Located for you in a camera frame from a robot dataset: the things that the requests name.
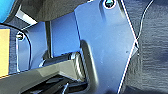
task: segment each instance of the blue plastic panel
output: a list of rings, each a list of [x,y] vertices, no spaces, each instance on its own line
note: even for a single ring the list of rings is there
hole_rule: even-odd
[[[80,49],[80,41],[74,12],[51,21],[52,55],[76,52]]]
[[[31,69],[38,68],[40,63],[43,62],[43,55],[47,50],[47,40],[45,23],[39,22],[38,24],[27,28],[28,37],[31,42]],[[20,71],[28,70],[30,46],[27,38],[24,40],[16,40],[17,49],[17,63]]]
[[[114,8],[106,9],[100,0],[75,9],[80,39],[90,47],[97,75],[97,89],[88,94],[115,94],[121,86],[135,44],[134,32],[121,9],[118,1]]]

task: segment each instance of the cable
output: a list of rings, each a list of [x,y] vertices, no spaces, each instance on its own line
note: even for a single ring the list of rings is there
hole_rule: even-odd
[[[153,3],[154,0],[151,0],[149,2],[149,4],[147,5],[147,7],[145,8],[143,14],[142,14],[142,18],[141,18],[141,23],[140,23],[140,29],[139,29],[139,34],[138,34],[138,37],[137,37],[137,40],[139,39],[139,37],[141,36],[141,33],[142,33],[142,25],[143,25],[143,19],[145,17],[145,14],[146,14],[146,11],[148,10],[148,8],[151,6],[151,4]]]
[[[27,41],[28,41],[29,47],[30,47],[29,67],[28,67],[28,70],[30,70],[30,69],[31,69],[31,42],[30,42],[30,40],[29,40],[29,37],[27,36],[27,34],[25,33],[24,30],[21,30],[21,29],[15,27],[15,26],[12,26],[12,25],[9,25],[9,24],[6,24],[6,23],[0,23],[0,25],[8,26],[8,27],[14,28],[14,29],[16,29],[16,30],[19,30],[19,31],[22,32],[22,33],[25,35],[25,37],[27,38]]]

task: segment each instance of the yellow object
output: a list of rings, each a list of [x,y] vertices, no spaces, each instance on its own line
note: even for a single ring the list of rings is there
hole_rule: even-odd
[[[0,77],[9,72],[10,29],[0,29]]]

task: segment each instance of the screw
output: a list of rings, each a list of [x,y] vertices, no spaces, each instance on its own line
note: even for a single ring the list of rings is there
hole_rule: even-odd
[[[24,39],[24,34],[22,32],[18,32],[17,35],[16,35],[16,38],[18,40],[23,40]]]
[[[105,6],[111,8],[114,5],[114,0],[106,0]]]

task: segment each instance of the gray surface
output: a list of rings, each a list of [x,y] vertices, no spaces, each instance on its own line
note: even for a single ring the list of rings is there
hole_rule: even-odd
[[[150,2],[150,0],[124,0],[126,9],[136,33],[139,30],[142,12],[148,2]],[[144,19],[142,35],[140,37],[141,62],[130,63],[124,85],[132,85],[141,89],[155,89],[158,91],[168,92],[167,4],[167,0],[155,0],[147,11]],[[51,14],[53,15],[54,12],[47,13],[46,15],[48,16],[46,17],[51,17],[49,16]],[[18,20],[13,21],[13,24],[17,26],[22,25],[22,23],[18,22]],[[16,60],[16,56],[14,49],[15,46],[13,44],[13,46],[10,47],[10,54],[13,54],[10,55],[10,63],[15,65],[16,63],[14,62]]]

